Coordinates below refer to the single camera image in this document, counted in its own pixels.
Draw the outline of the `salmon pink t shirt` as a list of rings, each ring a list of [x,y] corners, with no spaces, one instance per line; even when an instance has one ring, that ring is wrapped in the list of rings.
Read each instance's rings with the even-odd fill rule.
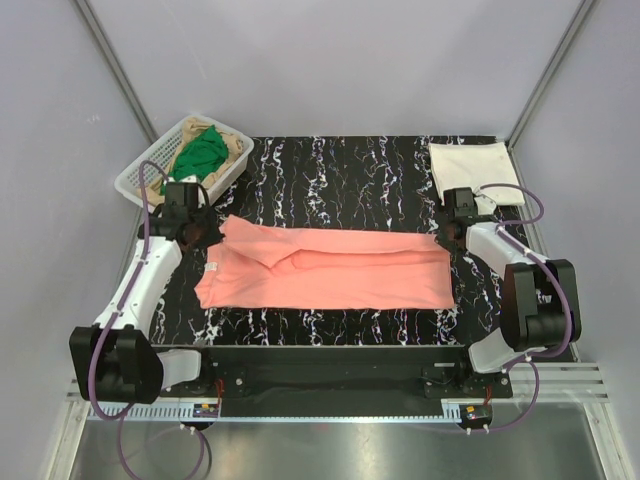
[[[433,235],[253,224],[237,216],[207,251],[202,308],[450,309],[450,254]]]

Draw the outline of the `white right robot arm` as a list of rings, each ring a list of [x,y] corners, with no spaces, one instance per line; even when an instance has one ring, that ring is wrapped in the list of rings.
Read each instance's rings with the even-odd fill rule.
[[[467,348],[468,363],[453,374],[457,390],[472,397],[488,387],[489,374],[519,360],[555,358],[580,339],[576,273],[570,261],[549,259],[513,237],[509,221],[480,213],[470,187],[446,190],[443,210],[449,223],[438,243],[469,252],[502,280],[498,328]]]

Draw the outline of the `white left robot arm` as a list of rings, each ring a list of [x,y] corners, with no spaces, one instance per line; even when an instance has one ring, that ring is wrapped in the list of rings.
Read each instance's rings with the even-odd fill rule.
[[[83,399],[151,404],[178,384],[196,396],[214,388],[216,372],[203,363],[199,351],[159,352],[149,330],[165,285],[183,256],[218,233],[203,186],[166,185],[165,201],[144,212],[131,263],[107,307],[91,326],[77,327],[70,335]]]

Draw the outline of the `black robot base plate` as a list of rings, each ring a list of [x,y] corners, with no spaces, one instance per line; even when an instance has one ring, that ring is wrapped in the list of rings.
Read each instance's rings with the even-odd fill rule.
[[[501,373],[476,374],[459,346],[214,346],[201,376],[170,397],[221,402],[225,419],[421,420],[444,400],[510,399]]]

